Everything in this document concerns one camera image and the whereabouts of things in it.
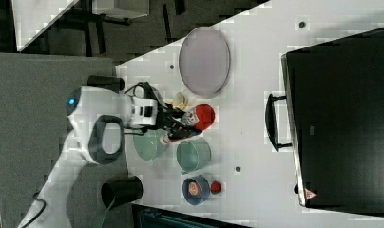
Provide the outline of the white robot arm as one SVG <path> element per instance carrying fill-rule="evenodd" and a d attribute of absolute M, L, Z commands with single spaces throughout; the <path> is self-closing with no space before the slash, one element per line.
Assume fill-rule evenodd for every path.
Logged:
<path fill-rule="evenodd" d="M 141 82 L 124 93 L 82 86 L 67 99 L 72 130 L 42 189 L 17 228 L 71 228 L 67 199 L 88 164 L 111 164 L 124 151 L 127 129 L 170 131 L 184 112 Z"/>

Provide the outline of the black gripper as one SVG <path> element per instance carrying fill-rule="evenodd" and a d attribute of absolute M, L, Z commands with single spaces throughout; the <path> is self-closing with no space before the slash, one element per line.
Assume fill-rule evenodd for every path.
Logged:
<path fill-rule="evenodd" d="M 159 105 L 156 116 L 156 127 L 165 130 L 170 137 L 179 137 L 182 132 L 180 119 L 184 112 L 171 104 Z"/>

